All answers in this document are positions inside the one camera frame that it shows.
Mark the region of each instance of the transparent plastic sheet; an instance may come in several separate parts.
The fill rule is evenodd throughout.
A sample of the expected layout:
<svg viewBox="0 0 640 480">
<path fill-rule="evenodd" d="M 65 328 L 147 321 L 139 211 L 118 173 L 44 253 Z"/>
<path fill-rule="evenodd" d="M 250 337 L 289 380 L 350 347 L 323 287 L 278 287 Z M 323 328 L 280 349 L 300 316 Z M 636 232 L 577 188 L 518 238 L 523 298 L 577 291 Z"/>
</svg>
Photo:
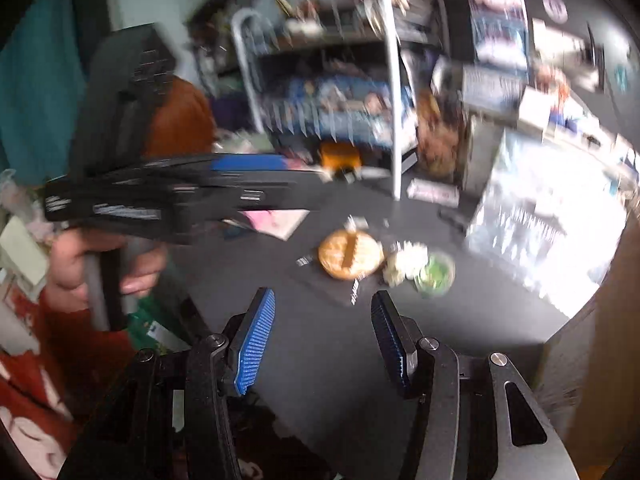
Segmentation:
<svg viewBox="0 0 640 480">
<path fill-rule="evenodd" d="M 618 183 L 585 152 L 506 130 L 466 243 L 569 317 L 609 269 Z"/>
<path fill-rule="evenodd" d="M 385 257 L 398 247 L 396 237 L 391 233 L 388 222 L 382 224 L 369 224 L 364 218 L 349 216 L 345 225 L 337 225 L 331 231 L 327 231 L 326 236 L 333 231 L 350 227 L 364 231 L 377 240 L 381 245 Z M 338 280 L 330 276 L 318 261 L 318 246 L 309 248 L 308 251 L 294 262 L 290 270 L 290 275 L 308 286 L 320 298 L 326 299 L 334 305 L 353 308 L 358 298 L 370 300 L 372 295 L 379 289 L 386 287 L 382 279 L 382 269 L 384 260 L 378 269 L 369 276 L 356 278 L 354 280 Z"/>
</svg>

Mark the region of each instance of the white metal rack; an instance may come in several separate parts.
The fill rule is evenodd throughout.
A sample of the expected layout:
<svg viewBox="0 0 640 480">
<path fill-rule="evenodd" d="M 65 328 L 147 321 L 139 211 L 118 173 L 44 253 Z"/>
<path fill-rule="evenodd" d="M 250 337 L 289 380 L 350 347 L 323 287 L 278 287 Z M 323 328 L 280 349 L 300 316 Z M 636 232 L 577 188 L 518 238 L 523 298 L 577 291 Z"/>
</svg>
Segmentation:
<svg viewBox="0 0 640 480">
<path fill-rule="evenodd" d="M 335 4 L 333 5 L 335 28 L 326 31 L 321 37 L 309 38 L 302 45 L 294 43 L 290 36 L 285 37 L 284 44 L 278 40 L 270 21 L 255 9 L 240 9 L 232 18 L 231 26 L 236 46 L 236 56 L 242 73 L 242 80 L 249 101 L 252 120 L 258 132 L 265 132 L 265 123 L 271 131 L 284 132 L 294 131 L 294 124 L 298 124 L 305 135 L 320 136 L 318 110 L 313 104 L 289 105 L 286 101 L 263 99 L 258 95 L 254 86 L 255 63 L 250 62 L 256 57 L 270 56 L 279 52 L 299 50 L 302 48 L 324 48 L 340 44 L 357 44 L 371 41 L 384 41 L 386 47 L 386 62 L 389 72 L 389 89 L 391 101 L 391 131 L 388 142 L 383 140 L 377 142 L 379 146 L 385 146 L 392 151 L 392 179 L 393 197 L 400 200 L 401 176 L 402 176 L 402 155 L 412 147 L 415 147 L 415 123 L 406 124 L 403 131 L 402 114 L 402 88 L 400 77 L 399 41 L 413 41 L 416 43 L 431 43 L 438 41 L 446 54 L 449 54 L 449 30 L 447 25 L 446 10 L 443 0 L 436 0 L 440 11 L 440 38 L 434 38 L 428 33 L 418 30 L 405 30 L 396 27 L 394 8 L 392 0 L 378 0 L 380 7 L 380 18 L 382 19 L 382 34 L 364 26 L 362 17 L 354 10 L 350 24 L 342 23 Z M 249 34 L 245 31 L 248 20 L 252 20 L 253 31 Z M 307 128 L 304 117 L 312 117 L 312 127 Z M 356 124 L 362 123 L 363 113 L 360 111 L 349 112 L 340 125 L 336 125 L 334 114 L 331 112 L 328 120 L 328 127 L 334 140 L 348 140 L 354 142 L 354 128 Z M 414 129 L 414 142 L 407 142 L 406 128 Z"/>
</svg>

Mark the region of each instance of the tabletop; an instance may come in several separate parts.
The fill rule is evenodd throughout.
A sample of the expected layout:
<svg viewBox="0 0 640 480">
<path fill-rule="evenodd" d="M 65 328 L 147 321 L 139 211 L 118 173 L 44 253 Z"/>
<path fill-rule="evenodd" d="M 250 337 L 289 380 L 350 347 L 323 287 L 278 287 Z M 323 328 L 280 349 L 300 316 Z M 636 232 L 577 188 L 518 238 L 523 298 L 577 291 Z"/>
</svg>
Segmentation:
<svg viewBox="0 0 640 480">
<path fill-rule="evenodd" d="M 467 0 L 445 0 L 453 57 L 473 57 Z M 554 24 L 542 0 L 525 0 L 529 19 L 540 18 L 566 32 L 604 44 L 609 81 L 603 94 L 577 94 L 603 126 L 636 146 L 640 132 L 640 85 L 626 58 L 632 37 L 623 20 L 604 0 L 564 0 L 569 19 Z M 620 91 L 616 66 L 625 66 L 630 89 Z M 385 236 L 426 243 L 449 253 L 456 279 L 442 298 L 426 299 L 411 283 L 390 290 L 398 310 L 413 317 L 425 335 L 464 354 L 507 354 L 526 378 L 532 378 L 542 344 L 566 317 L 503 272 L 473 256 L 461 234 L 437 216 L 438 207 L 406 198 L 393 202 L 385 181 L 341 184 L 321 210 L 311 212 L 283 242 L 259 234 L 225 240 L 210 232 L 190 248 L 175 248 L 188 290 L 210 329 L 221 330 L 243 312 L 260 286 L 273 288 L 276 319 L 255 389 L 280 420 L 313 451 L 345 476 L 394 479 L 408 442 L 415 405 L 396 396 L 386 378 L 370 322 L 369 284 L 355 305 L 335 301 L 340 293 L 310 283 L 296 260 L 313 251 L 340 228 L 349 215 L 361 216 Z"/>
</svg>

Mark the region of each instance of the black table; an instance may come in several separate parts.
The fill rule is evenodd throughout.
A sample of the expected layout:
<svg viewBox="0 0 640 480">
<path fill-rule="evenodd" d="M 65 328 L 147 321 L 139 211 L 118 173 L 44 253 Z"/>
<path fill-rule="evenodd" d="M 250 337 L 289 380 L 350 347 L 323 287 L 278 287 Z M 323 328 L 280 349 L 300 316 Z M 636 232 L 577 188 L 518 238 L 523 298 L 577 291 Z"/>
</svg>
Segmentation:
<svg viewBox="0 0 640 480">
<path fill-rule="evenodd" d="M 485 260 L 437 216 L 438 207 L 394 202 L 380 183 L 340 184 L 322 211 L 311 212 L 283 242 L 258 234 L 223 240 L 211 232 L 196 247 L 175 248 L 188 290 L 210 329 L 247 308 L 259 286 L 276 294 L 276 321 L 256 390 L 282 422 L 346 476 L 391 479 L 399 472 L 414 408 L 392 390 L 370 322 L 370 289 L 355 306 L 331 302 L 301 281 L 295 260 L 348 215 L 389 234 L 441 248 L 456 262 L 449 293 L 427 300 L 411 283 L 390 290 L 399 311 L 456 351 L 509 355 L 531 377 L 542 344 L 565 322 Z M 403 193 L 407 179 L 403 183 Z"/>
</svg>

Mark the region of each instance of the teal curtain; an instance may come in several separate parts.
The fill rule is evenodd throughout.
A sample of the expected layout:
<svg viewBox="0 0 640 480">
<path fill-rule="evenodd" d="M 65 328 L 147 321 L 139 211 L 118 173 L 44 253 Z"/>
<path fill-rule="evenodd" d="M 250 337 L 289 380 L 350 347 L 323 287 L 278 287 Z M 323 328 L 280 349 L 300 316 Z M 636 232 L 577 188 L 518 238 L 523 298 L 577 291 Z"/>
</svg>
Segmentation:
<svg viewBox="0 0 640 480">
<path fill-rule="evenodd" d="M 72 0 L 34 0 L 0 51 L 0 170 L 64 174 L 83 91 Z"/>
</svg>

